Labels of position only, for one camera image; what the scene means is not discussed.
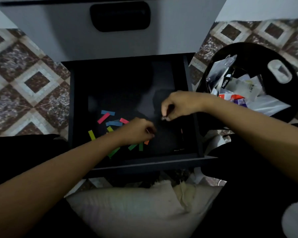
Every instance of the hand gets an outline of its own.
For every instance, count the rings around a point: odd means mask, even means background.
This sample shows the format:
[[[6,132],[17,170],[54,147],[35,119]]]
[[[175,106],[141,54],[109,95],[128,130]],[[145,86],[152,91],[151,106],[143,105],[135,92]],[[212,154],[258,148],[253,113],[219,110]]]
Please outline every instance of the hand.
[[[154,124],[145,119],[134,118],[115,131],[122,140],[122,145],[139,144],[151,140],[156,132]]]
[[[177,91],[171,93],[161,104],[161,113],[171,121],[183,115],[190,115],[196,112],[205,112],[210,101],[217,98],[207,93]],[[169,105],[174,105],[174,110],[168,114]]]

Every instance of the colored paper strip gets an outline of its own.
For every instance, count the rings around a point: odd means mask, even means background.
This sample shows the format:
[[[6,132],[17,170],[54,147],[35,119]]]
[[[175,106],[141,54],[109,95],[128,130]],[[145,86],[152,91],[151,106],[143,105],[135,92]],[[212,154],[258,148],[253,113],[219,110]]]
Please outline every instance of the colored paper strip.
[[[125,119],[123,119],[123,118],[120,119],[120,122],[122,122],[122,123],[129,123],[128,120],[125,120]]]
[[[106,126],[110,126],[110,125],[113,125],[113,126],[122,126],[123,123],[121,123],[121,122],[116,122],[116,121],[108,121],[108,122],[106,123]]]
[[[139,151],[143,151],[144,150],[144,144],[143,143],[140,143],[139,144]]]
[[[109,113],[104,114],[98,121],[97,123],[101,124],[105,119],[107,119],[110,116]]]
[[[131,146],[128,147],[129,150],[132,150],[133,148],[135,148],[137,146],[137,144],[132,144]]]
[[[91,140],[95,140],[96,139],[92,130],[88,131],[88,134],[90,135]]]
[[[109,113],[111,116],[115,115],[115,112],[106,111],[106,110],[102,110],[100,114],[107,114],[107,113]]]
[[[108,157],[111,159],[111,157],[120,149],[120,147],[114,149],[109,155]]]
[[[113,132],[114,130],[112,129],[112,127],[107,127],[107,130],[109,131],[109,132]]]

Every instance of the drawer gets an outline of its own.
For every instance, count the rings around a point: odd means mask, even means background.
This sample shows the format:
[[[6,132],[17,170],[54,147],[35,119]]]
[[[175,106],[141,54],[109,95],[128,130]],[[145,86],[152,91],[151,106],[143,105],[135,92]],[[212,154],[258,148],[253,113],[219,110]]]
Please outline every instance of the drawer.
[[[0,3],[0,10],[54,61],[71,61],[196,52],[225,2],[145,0],[146,29],[100,32],[90,8],[104,0],[79,1]]]
[[[121,147],[102,160],[87,177],[143,173],[155,170],[198,167],[204,157],[196,114],[172,122],[161,121],[161,102],[173,91],[191,90],[187,57],[181,54],[71,61],[69,143],[72,148],[107,132],[101,110],[116,112],[106,121],[134,117],[151,120],[157,133],[143,151]]]

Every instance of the forearm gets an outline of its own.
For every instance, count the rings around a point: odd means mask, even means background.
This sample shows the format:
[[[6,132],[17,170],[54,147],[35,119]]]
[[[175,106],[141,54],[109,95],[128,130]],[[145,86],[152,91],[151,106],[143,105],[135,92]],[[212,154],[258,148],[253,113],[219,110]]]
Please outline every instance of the forearm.
[[[298,182],[297,127],[220,98],[212,98],[206,112]]]
[[[89,170],[119,146],[115,132],[108,133],[1,184],[0,237],[24,235]]]

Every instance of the black fabric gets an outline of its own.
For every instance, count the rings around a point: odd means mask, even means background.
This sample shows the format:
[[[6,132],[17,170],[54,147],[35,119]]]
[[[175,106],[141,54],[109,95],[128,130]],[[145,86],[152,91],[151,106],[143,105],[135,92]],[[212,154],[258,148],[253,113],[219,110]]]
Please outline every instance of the black fabric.
[[[0,184],[69,150],[59,135],[0,137]],[[65,199],[49,210],[26,237],[98,237]]]
[[[217,164],[202,172],[226,180],[192,237],[285,237],[282,216],[298,202],[298,184],[287,178],[236,135],[214,149]]]

